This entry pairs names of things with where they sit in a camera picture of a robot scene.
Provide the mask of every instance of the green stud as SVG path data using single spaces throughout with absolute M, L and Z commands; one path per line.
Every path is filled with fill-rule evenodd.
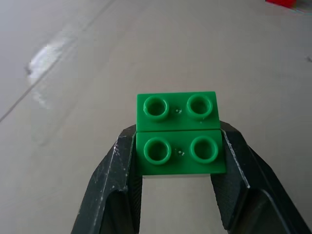
M 191 157 L 198 163 L 213 162 L 218 156 L 218 145 L 209 136 L 196 137 L 190 146 Z
M 163 165 L 170 159 L 171 146 L 164 138 L 154 137 L 146 142 L 144 156 L 153 165 Z
M 186 111 L 194 120 L 204 120 L 213 110 L 213 104 L 206 95 L 195 94 L 190 96 L 186 103 Z
M 163 98 L 151 96 L 145 100 L 143 111 L 151 121 L 159 122 L 168 116 L 169 103 Z

